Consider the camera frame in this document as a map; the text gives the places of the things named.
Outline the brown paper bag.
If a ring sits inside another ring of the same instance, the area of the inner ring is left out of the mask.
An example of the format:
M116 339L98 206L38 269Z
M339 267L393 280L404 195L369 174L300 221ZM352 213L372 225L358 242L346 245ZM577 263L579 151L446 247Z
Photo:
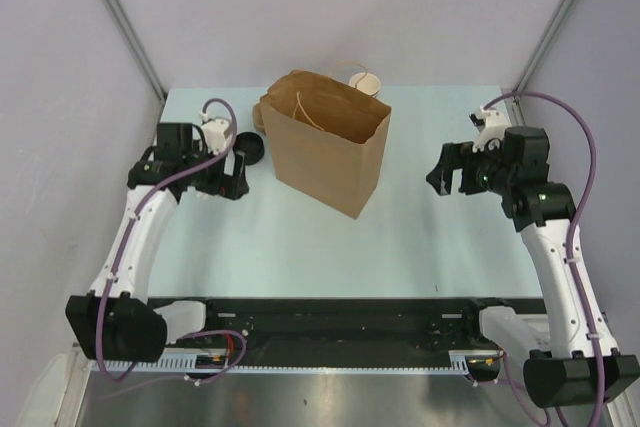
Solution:
M293 70L254 105L280 182L356 219L378 185L392 109L328 73Z

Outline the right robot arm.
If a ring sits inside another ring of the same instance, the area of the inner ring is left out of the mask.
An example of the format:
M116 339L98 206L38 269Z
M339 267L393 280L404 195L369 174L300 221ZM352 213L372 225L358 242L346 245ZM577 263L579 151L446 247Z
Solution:
M500 196L535 267L549 332L538 332L495 301L463 320L462 338L473 348L493 342L505 349L540 408L609 403L638 379L639 362L620 352L602 319L580 257L579 232L571 226L571 192L548 179L548 136L539 128L509 127L489 143L488 150L471 142L444 144L426 180L438 195L448 195L459 171L461 193Z

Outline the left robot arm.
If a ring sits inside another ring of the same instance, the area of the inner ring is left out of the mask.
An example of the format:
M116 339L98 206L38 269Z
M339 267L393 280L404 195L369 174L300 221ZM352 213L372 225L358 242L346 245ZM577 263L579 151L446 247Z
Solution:
M233 124L214 117L201 125L161 122L156 138L129 170L124 214L99 275L84 295L69 298L65 314L84 354L92 360L155 362L165 347L186 336L214 344L221 323L201 301L153 308L149 282L169 220L189 189L237 200L249 187L245 155L232 155Z

